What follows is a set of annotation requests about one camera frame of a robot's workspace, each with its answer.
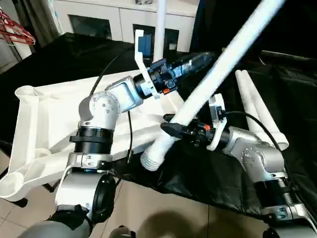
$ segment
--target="white tube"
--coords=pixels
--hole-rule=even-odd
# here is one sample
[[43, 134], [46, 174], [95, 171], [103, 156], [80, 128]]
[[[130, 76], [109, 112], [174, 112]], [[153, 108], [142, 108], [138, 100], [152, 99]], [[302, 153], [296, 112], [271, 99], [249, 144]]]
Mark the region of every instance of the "white tube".
[[155, 27], [153, 62], [163, 58], [165, 35], [166, 0], [158, 0], [157, 24]]
[[[284, 2], [285, 0], [262, 0], [171, 122], [189, 124]], [[174, 141], [173, 137], [162, 131], [154, 144], [146, 149], [141, 156], [143, 167], [149, 171], [156, 171], [164, 161], [164, 156]]]
[[[260, 120], [259, 115], [257, 113], [256, 106], [254, 105], [251, 94], [249, 92], [249, 87], [248, 87], [249, 81], [244, 79], [244, 74], [240, 70], [237, 70], [235, 72], [235, 75], [237, 78], [238, 88], [239, 88], [244, 111], [246, 113], [251, 114], [256, 119]], [[263, 131], [262, 128], [251, 118], [247, 118], [247, 123], [248, 123], [249, 130], [251, 132]]]
[[[248, 92], [251, 96], [250, 100], [255, 105], [257, 115], [259, 116], [258, 119], [263, 123], [263, 125], [269, 130], [269, 132], [272, 134], [276, 142], [278, 143], [281, 150], [285, 150], [289, 143], [283, 133], [281, 133], [270, 114], [269, 110], [267, 109], [261, 95], [259, 94], [256, 86], [254, 85], [251, 77], [249, 76], [248, 72], [246, 70], [242, 71], [242, 79], [244, 81], [244, 85], [247, 87]], [[249, 129], [251, 132], [256, 134], [262, 141], [268, 142], [269, 144], [273, 145], [272, 141], [268, 137], [268, 135], [260, 128], [251, 128], [249, 126]]]

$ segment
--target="wall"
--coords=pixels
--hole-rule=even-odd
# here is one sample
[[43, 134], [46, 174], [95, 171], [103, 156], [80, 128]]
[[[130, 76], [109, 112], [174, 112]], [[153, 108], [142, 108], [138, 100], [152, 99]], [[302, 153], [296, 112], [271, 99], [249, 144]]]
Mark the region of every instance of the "wall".
[[[18, 22], [12, 0], [0, 0], [0, 6], [8, 16]], [[10, 46], [7, 45], [5, 40], [0, 40], [0, 73], [6, 71], [17, 63], [17, 60], [12, 53]]]

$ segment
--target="black tablecloth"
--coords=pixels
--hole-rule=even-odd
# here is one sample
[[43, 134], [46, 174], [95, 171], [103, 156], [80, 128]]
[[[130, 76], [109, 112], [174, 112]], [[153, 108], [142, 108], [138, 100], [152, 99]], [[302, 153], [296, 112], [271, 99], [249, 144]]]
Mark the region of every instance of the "black tablecloth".
[[[2, 125], [0, 140], [13, 140], [18, 99], [14, 90], [23, 85], [41, 86], [97, 76], [118, 53], [132, 44], [86, 36], [65, 34], [0, 76], [2, 82]], [[107, 73], [137, 69], [133, 51], [122, 55]], [[317, 214], [317, 77], [312, 70], [302, 71], [281, 66], [241, 62], [236, 69], [247, 69], [280, 130], [290, 146], [283, 156], [290, 175], [310, 211]], [[187, 78], [178, 92], [186, 99], [199, 81], [201, 72]], [[220, 86], [228, 111], [243, 111], [236, 79], [231, 73]], [[209, 110], [202, 108], [198, 117], [210, 123]], [[242, 117], [230, 117], [228, 125], [247, 128]], [[114, 165], [119, 177], [174, 193], [203, 203], [260, 218], [259, 201], [251, 181], [237, 160], [221, 152], [194, 148], [178, 141], [170, 149], [157, 172], [144, 170], [134, 155], [130, 166], [124, 160]]]

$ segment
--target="robotic arm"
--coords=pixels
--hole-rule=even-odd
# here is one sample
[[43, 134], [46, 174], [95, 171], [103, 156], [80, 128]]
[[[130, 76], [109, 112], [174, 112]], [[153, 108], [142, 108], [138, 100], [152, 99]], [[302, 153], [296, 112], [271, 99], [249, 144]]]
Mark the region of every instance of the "robotic arm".
[[56, 212], [20, 238], [89, 237], [94, 225], [106, 221], [113, 211], [116, 184], [107, 171], [112, 166], [113, 132], [120, 113], [154, 94], [176, 90], [179, 79], [206, 67], [211, 59], [210, 53], [191, 54], [171, 64], [161, 59], [147, 72], [123, 78], [83, 99], [78, 131], [70, 138], [75, 149], [68, 156], [55, 197]]
[[[211, 112], [216, 112], [211, 114], [213, 122], [224, 119], [225, 112], [218, 106], [211, 108]], [[196, 147], [210, 149], [217, 129], [197, 119], [188, 126], [169, 123], [172, 117], [165, 115], [167, 122], [161, 125], [167, 134]], [[236, 158], [254, 184], [264, 221], [270, 226], [264, 232], [264, 238], [317, 237], [317, 223], [297, 196], [277, 148], [262, 142], [255, 134], [233, 126], [220, 132], [217, 140], [218, 148]]]

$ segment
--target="cabinet door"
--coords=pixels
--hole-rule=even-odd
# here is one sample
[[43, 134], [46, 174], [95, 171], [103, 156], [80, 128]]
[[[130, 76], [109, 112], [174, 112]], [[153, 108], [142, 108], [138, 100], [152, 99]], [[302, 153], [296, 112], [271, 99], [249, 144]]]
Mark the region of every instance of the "cabinet door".
[[[155, 12], [120, 8], [120, 19], [122, 38], [125, 42], [134, 43], [135, 29], [146, 31], [150, 27], [153, 32], [155, 31]], [[168, 44], [170, 48], [173, 48], [175, 37], [177, 37], [177, 51], [188, 52], [192, 40], [194, 22], [194, 17], [167, 14], [165, 19], [165, 45]]]
[[122, 41], [119, 8], [56, 0], [63, 32]]

